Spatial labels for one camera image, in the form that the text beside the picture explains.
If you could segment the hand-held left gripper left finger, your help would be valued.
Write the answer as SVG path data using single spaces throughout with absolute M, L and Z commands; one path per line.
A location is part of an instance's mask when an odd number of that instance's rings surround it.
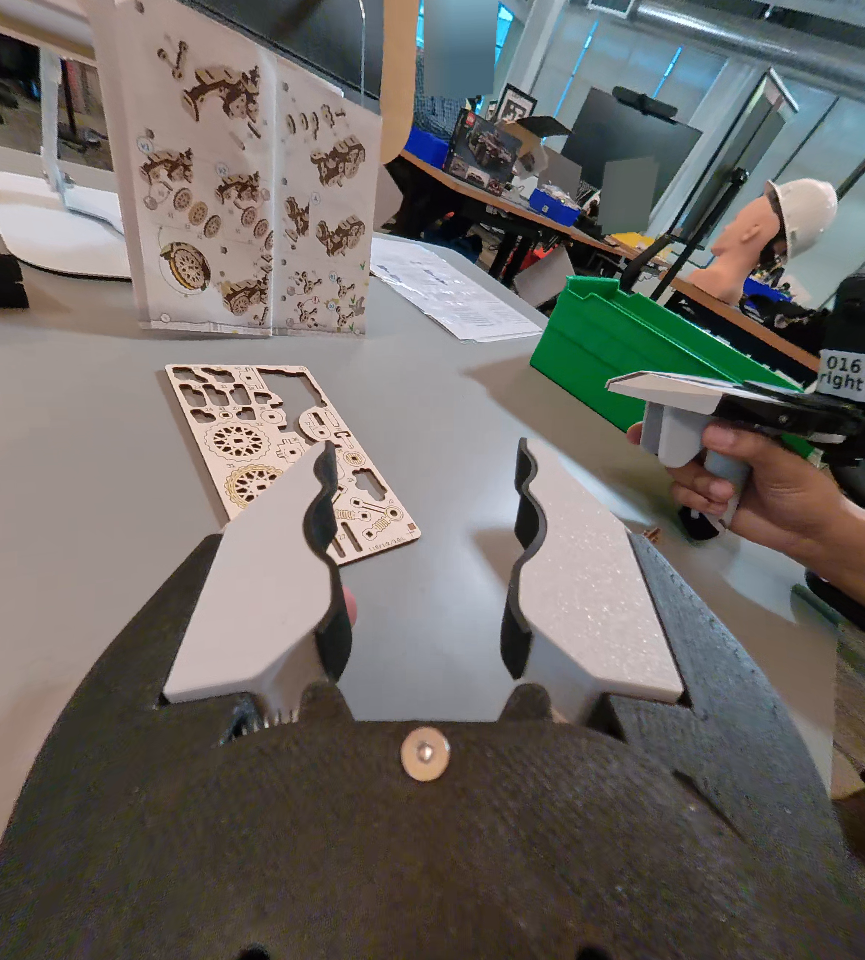
M 246 694 L 296 719 L 306 689 L 337 682 L 353 624 L 337 563 L 338 463 L 319 442 L 226 526 L 162 695 L 170 704 Z

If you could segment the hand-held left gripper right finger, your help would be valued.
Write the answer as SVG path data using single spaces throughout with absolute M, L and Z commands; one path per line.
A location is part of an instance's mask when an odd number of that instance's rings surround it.
M 513 564 L 501 658 L 587 722 L 606 695 L 675 705 L 685 686 L 626 525 L 537 438 L 519 442 Z

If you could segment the wooden puzzle sheet with gears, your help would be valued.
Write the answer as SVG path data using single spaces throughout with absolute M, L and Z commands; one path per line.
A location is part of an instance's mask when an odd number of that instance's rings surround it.
M 336 460 L 329 553 L 341 566 L 421 532 L 305 366 L 169 365 L 165 374 L 230 520 L 314 445 Z

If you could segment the instruction booklet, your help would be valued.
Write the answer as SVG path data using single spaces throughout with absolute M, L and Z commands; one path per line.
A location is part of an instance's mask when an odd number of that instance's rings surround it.
M 84 2 L 140 320 L 367 333 L 382 119 L 219 2 Z

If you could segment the grey desk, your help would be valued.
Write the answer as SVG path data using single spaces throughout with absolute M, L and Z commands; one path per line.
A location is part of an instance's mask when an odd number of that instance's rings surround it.
M 521 438 L 543 438 L 659 549 L 762 668 L 827 789 L 837 641 L 793 594 L 801 567 L 685 541 L 655 458 L 536 369 L 537 338 L 460 342 L 383 282 L 365 338 L 197 339 L 142 330 L 132 288 L 23 268 L 0 311 L 0 842 L 85 675 L 226 522 L 165 367 L 308 368 L 422 532 L 342 570 L 358 602 L 340 688 L 356 719 L 495 719 Z

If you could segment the person's right hand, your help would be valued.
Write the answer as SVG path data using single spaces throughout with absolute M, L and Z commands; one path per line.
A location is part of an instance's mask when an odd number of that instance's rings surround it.
M 761 433 L 723 421 L 703 433 L 708 454 L 736 459 L 750 469 L 742 495 L 714 475 L 701 457 L 667 468 L 671 495 L 683 508 L 722 520 L 732 500 L 737 510 L 730 530 L 754 544 L 784 554 L 800 564 L 814 563 L 835 533 L 848 502 L 825 474 Z

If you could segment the green plastic bin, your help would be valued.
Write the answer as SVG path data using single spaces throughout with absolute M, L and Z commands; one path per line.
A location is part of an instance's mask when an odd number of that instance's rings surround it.
M 739 331 L 739 348 L 617 279 L 571 277 L 530 366 L 620 430 L 642 420 L 645 403 L 607 390 L 607 381 L 639 372 L 755 381 L 802 392 L 808 366 Z

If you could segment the mannequin head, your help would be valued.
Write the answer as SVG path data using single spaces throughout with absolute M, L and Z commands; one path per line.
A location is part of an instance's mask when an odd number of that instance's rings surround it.
M 705 270 L 702 283 L 706 293 L 727 306 L 739 305 L 747 278 L 765 260 L 770 266 L 787 253 L 781 216 L 767 195 L 752 200 L 738 211 L 712 246 L 714 260 Z

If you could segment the grey cardboard box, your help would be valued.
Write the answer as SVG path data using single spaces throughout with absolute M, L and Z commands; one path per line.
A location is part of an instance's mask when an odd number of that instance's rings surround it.
M 521 270 L 513 281 L 513 288 L 520 299 L 538 309 L 555 301 L 575 275 L 569 249 L 560 245 Z

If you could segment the small blue parts bin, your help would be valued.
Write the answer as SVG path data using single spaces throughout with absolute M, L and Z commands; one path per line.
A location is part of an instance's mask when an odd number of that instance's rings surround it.
M 572 227 L 582 209 L 571 196 L 551 184 L 536 186 L 529 196 L 530 208 L 560 226 Z

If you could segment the black computer monitor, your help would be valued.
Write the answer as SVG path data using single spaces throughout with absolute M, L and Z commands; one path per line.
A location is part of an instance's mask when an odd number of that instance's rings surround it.
M 591 88 L 561 155 L 581 168 L 589 186 L 602 188 L 609 162 L 653 159 L 658 165 L 652 205 L 657 206 L 703 133 L 673 119 L 642 113 L 612 93 Z

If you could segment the printed paper sheets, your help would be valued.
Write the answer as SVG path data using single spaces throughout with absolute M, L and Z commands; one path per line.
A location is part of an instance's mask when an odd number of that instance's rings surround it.
M 426 317 L 462 342 L 477 344 L 530 339 L 541 327 L 426 247 L 375 235 L 373 274 Z

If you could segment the toy set box with car picture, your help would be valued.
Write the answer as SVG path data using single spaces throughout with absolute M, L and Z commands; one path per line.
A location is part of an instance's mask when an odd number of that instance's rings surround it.
M 470 109 L 458 116 L 443 165 L 448 175 L 502 197 L 523 148 L 522 141 Z

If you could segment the silver ventilation duct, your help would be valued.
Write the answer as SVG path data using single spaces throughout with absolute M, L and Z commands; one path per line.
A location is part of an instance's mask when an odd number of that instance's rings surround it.
M 791 10 L 752 15 L 756 2 L 570 2 L 655 37 L 762 62 L 823 84 L 865 90 L 865 27 Z

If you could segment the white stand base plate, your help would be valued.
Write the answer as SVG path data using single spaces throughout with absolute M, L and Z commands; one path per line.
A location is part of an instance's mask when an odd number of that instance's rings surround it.
M 0 171 L 0 236 L 25 264 L 65 276 L 130 282 L 123 227 L 114 192 L 68 185 L 59 194 L 43 175 Z

